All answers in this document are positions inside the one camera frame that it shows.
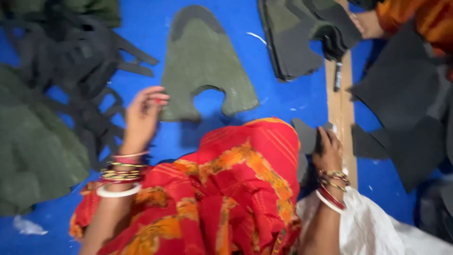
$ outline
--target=white bangle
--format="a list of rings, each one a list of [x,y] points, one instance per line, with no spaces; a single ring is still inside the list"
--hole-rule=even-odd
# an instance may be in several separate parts
[[[318,190],[315,191],[316,192],[316,195],[319,197],[319,199],[321,199],[321,201],[326,204],[328,207],[330,207],[330,209],[336,211],[337,213],[339,214],[343,214],[344,213],[344,210],[341,210],[340,208],[334,206],[331,202],[329,202],[327,199],[325,199],[321,193],[319,193]]]
[[[106,191],[106,186],[102,185],[101,187],[99,187],[96,190],[96,193],[97,193],[98,196],[108,197],[108,198],[124,197],[124,196],[130,196],[130,195],[133,195],[135,193],[138,193],[140,191],[140,189],[141,189],[141,184],[138,183],[138,182],[134,182],[134,187],[131,188],[130,190],[120,191],[120,192]]]

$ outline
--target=wooden plank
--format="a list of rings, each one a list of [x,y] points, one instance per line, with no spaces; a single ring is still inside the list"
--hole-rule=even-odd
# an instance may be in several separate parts
[[[347,0],[338,0],[347,9]],[[335,80],[335,62],[325,61],[326,64],[326,89],[328,99],[329,122],[337,128],[338,139],[343,143],[343,164],[348,169],[348,178],[351,186],[357,189],[357,162],[352,153],[351,125],[354,123],[354,104],[350,102],[350,93],[347,91],[352,86],[351,52],[348,51],[342,61],[342,83],[340,91],[333,91]]]

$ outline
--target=blue floor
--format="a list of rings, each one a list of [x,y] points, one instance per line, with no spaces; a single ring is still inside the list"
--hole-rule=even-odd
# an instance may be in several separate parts
[[[213,129],[225,125],[240,125],[244,122],[277,116],[287,122],[292,118],[301,118],[308,125],[315,127],[328,120],[326,79],[324,67],[310,76],[300,77],[291,83],[277,83],[269,60],[266,46],[258,39],[246,34],[252,32],[264,38],[256,1],[222,0],[178,0],[178,1],[126,1],[121,3],[122,26],[116,31],[140,49],[151,54],[161,62],[151,67],[154,78],[118,71],[111,79],[111,86],[124,100],[127,106],[135,93],[150,85],[159,85],[164,70],[166,40],[171,21],[176,12],[190,4],[200,4],[209,8],[220,21],[236,49],[243,67],[261,102],[256,109],[242,112],[233,118],[220,113],[224,95],[218,91],[207,90],[194,99],[203,121],[199,125],[192,123],[160,123],[156,137],[150,147],[150,164],[162,160],[176,159],[197,149],[200,138]],[[312,48],[321,53],[320,43],[312,43]],[[371,41],[361,42],[352,50],[353,77],[358,81],[363,66],[370,55]],[[0,62],[18,65],[19,60],[3,32],[0,33]],[[67,97],[57,89],[51,89],[49,95],[65,101]],[[111,103],[105,100],[101,109]],[[374,115],[361,103],[355,104],[356,122],[366,130],[379,127]],[[71,126],[71,120],[62,118]],[[124,125],[118,117],[113,121]],[[359,191],[374,200],[388,214],[396,219],[413,224],[412,210],[415,194],[407,195],[399,181],[396,170],[390,160],[371,161],[358,159]],[[93,173],[89,180],[98,177]],[[0,250],[9,255],[48,255],[77,254],[79,244],[68,232],[71,214],[81,196],[78,194],[86,183],[74,187],[74,191],[62,198],[36,205],[35,210],[24,216],[40,224],[48,234],[44,236],[20,235],[13,228],[13,217],[0,218]]]

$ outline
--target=person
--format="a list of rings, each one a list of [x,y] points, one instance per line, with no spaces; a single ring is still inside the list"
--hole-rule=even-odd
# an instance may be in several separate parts
[[[342,174],[342,144],[333,132],[318,129],[322,150],[313,154],[313,162],[324,203],[299,240],[295,204],[301,145],[295,130],[278,118],[222,127],[207,133],[197,152],[142,167],[140,156],[169,100],[163,91],[154,86],[136,95],[112,166],[102,172],[102,181],[82,189],[70,222],[81,255],[339,254],[348,181]],[[142,179],[134,178],[140,171]],[[124,173],[128,178],[117,178]]]
[[[431,43],[436,56],[453,54],[451,0],[385,0],[375,10],[351,13],[350,18],[364,39],[389,38],[414,19],[417,32]],[[448,77],[453,81],[453,70]]]

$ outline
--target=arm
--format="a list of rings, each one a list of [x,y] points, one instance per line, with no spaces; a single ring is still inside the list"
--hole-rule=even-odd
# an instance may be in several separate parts
[[[142,90],[127,109],[125,139],[121,155],[142,152],[154,135],[161,106],[166,105],[168,95],[162,94],[163,87]],[[116,166],[116,170],[127,171],[131,167]],[[119,192],[132,188],[132,184],[107,184],[108,191]],[[130,206],[134,196],[102,198],[91,224],[88,226],[79,254],[94,255],[101,247],[129,226]]]
[[[342,145],[335,134],[319,128],[323,143],[323,154],[313,154],[313,163],[318,172],[340,171],[342,168]],[[345,187],[341,180],[331,179],[330,182]],[[333,186],[326,186],[327,191],[339,201],[343,201],[343,191]],[[302,255],[336,255],[340,254],[340,214],[324,203],[319,208],[308,227],[299,247]]]

